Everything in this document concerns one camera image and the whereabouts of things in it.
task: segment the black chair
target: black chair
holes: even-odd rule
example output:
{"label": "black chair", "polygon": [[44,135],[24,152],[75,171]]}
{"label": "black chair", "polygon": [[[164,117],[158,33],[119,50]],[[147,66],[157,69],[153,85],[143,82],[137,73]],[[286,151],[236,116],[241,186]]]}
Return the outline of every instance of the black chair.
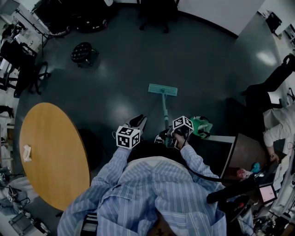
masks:
{"label": "black chair", "polygon": [[160,22],[165,27],[164,33],[169,33],[168,20],[177,21],[177,5],[179,0],[136,0],[140,4],[139,18],[146,17],[147,20],[139,28],[144,30],[147,24]]}
{"label": "black chair", "polygon": [[[15,69],[19,70],[18,78],[9,77],[8,71],[4,78],[0,78],[0,89],[7,90],[8,87],[15,89],[14,97],[19,98],[24,89],[29,86],[30,93],[33,85],[35,85],[37,94],[39,92],[38,79],[42,76],[50,77],[50,73],[39,74],[43,65],[47,65],[47,62],[43,62],[39,65],[35,65],[35,58],[37,53],[32,50],[25,43],[18,43],[13,40],[12,42],[6,41],[3,43],[1,50],[1,56],[7,60]],[[16,86],[10,84],[10,81],[17,81]]]}

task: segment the green object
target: green object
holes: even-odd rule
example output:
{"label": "green object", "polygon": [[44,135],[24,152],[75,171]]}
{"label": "green object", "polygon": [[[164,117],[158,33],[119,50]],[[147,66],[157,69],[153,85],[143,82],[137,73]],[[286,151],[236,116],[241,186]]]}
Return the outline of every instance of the green object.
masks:
{"label": "green object", "polygon": [[213,124],[204,116],[191,117],[191,122],[194,125],[193,134],[201,138],[210,137],[210,130],[213,127]]}
{"label": "green object", "polygon": [[177,88],[150,83],[148,86],[148,92],[154,94],[162,94],[165,129],[169,129],[168,110],[166,109],[166,97],[167,95],[176,97]]}

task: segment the gray floor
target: gray floor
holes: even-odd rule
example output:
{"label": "gray floor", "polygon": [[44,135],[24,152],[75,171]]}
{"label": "gray floor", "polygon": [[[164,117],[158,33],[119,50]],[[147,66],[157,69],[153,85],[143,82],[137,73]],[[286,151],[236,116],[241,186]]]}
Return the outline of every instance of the gray floor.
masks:
{"label": "gray floor", "polygon": [[[161,97],[148,93],[150,83],[178,88],[177,97],[167,98],[170,120],[182,115],[206,116],[214,125],[213,134],[230,135],[225,99],[242,101],[241,91],[265,81],[280,64],[274,39],[259,15],[235,40],[187,18],[169,23],[169,34],[152,26],[140,31],[137,14],[136,9],[124,8],[102,32],[72,32],[64,39],[48,42],[44,59],[49,62],[52,77],[43,81],[41,96],[24,91],[20,97],[15,159],[19,156],[22,121],[30,108],[40,102],[59,106],[78,129],[93,131],[108,155],[103,163],[116,149],[112,131],[129,117],[147,115],[143,137],[152,139],[163,130],[164,122]],[[73,48],[83,41],[100,52],[92,68],[78,68],[70,59]],[[265,55],[273,62],[262,60]],[[16,163],[18,170],[21,171],[20,161]],[[53,216],[46,223],[54,229],[57,220]]]}

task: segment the round wooden table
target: round wooden table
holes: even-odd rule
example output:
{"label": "round wooden table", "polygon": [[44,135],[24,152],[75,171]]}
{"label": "round wooden table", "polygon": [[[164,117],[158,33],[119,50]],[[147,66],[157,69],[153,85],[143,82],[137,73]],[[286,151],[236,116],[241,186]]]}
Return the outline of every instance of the round wooden table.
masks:
{"label": "round wooden table", "polygon": [[[31,162],[24,162],[24,145]],[[26,115],[19,139],[24,171],[34,190],[49,205],[65,210],[89,188],[90,172],[83,141],[57,106],[39,103]]]}

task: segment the white wall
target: white wall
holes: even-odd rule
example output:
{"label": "white wall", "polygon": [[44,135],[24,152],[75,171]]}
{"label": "white wall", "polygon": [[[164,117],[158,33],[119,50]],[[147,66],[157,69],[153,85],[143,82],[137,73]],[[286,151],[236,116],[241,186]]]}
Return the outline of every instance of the white wall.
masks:
{"label": "white wall", "polygon": [[274,12],[282,21],[277,28],[276,34],[282,33],[292,22],[295,21],[295,1],[294,0],[266,0],[259,12],[263,13],[269,10]]}
{"label": "white wall", "polygon": [[[136,0],[116,1],[136,3]],[[264,0],[180,0],[178,9],[239,35],[263,2]]]}

